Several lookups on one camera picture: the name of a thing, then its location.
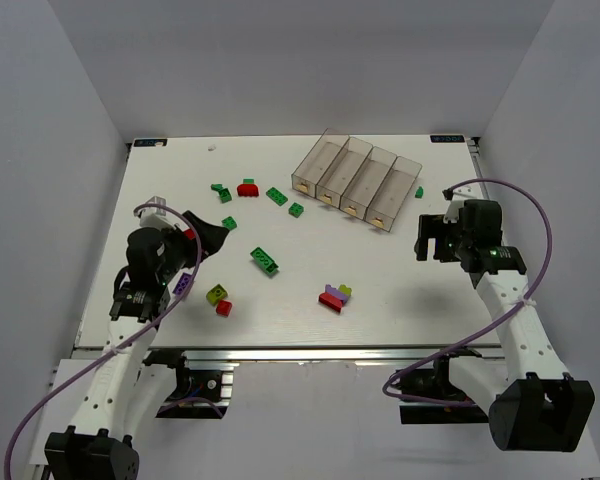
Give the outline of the green 2x2 brick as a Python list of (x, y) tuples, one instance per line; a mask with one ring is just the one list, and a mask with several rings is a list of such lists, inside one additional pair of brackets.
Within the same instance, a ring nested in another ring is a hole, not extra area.
[(232, 216), (228, 216), (222, 220), (222, 225), (224, 228), (232, 231), (237, 228), (237, 222)]
[(289, 207), (288, 213), (295, 218), (299, 218), (304, 213), (304, 207), (301, 204), (294, 202)]

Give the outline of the green long brick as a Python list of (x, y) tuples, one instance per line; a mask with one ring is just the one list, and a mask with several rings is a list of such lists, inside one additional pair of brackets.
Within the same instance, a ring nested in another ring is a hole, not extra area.
[(268, 276), (272, 276), (278, 272), (278, 264), (262, 248), (256, 247), (250, 252), (250, 255), (256, 265)]

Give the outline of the red brick with green top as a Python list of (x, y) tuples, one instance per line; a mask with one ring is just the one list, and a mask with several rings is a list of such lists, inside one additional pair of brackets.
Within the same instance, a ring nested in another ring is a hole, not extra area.
[(236, 188), (239, 197), (258, 197), (259, 188), (252, 178), (245, 178)]

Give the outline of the green 2x3 brick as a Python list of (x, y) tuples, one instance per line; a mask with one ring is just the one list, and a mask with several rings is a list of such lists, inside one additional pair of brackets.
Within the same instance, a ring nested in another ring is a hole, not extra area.
[(275, 187), (269, 188), (266, 196), (278, 206), (283, 206), (288, 201), (288, 197)]

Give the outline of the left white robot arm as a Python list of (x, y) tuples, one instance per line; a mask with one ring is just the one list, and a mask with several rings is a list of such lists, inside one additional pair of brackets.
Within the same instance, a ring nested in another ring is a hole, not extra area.
[(170, 208), (137, 209), (140, 226), (127, 237), (126, 263), (114, 282), (108, 338), (82, 403), (66, 429), (49, 434), (44, 454), (55, 479), (134, 479), (141, 431), (177, 389), (184, 361), (150, 346), (180, 295), (169, 285), (182, 271), (196, 272), (216, 254), (229, 231), (190, 211), (183, 227)]

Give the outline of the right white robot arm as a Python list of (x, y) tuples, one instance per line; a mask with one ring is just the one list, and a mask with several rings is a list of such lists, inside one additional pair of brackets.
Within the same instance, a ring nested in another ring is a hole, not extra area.
[(451, 203), (447, 213), (420, 217), (416, 258), (457, 262), (497, 320), (507, 373), (499, 374), (480, 354), (461, 347), (434, 360), (429, 369), (401, 382), (403, 393), (433, 394), (447, 402), (470, 402), (483, 412), (491, 437), (503, 451), (573, 452), (585, 429), (595, 395), (559, 359), (528, 292), (519, 250), (502, 242), (502, 209), (495, 201)]

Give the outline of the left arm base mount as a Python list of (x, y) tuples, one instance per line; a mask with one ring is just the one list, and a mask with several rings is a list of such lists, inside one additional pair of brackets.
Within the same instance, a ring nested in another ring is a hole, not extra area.
[(183, 350), (152, 351), (145, 366), (166, 366), (175, 378), (175, 389), (166, 397), (157, 418), (221, 419), (228, 410), (229, 396), (222, 393), (227, 370), (192, 363)]

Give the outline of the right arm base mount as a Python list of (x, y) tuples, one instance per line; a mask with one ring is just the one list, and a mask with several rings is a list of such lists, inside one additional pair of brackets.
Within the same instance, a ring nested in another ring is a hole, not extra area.
[(474, 349), (462, 347), (402, 377), (402, 395), (413, 399), (399, 406), (403, 425), (486, 424), (491, 403), (506, 387), (505, 379)]

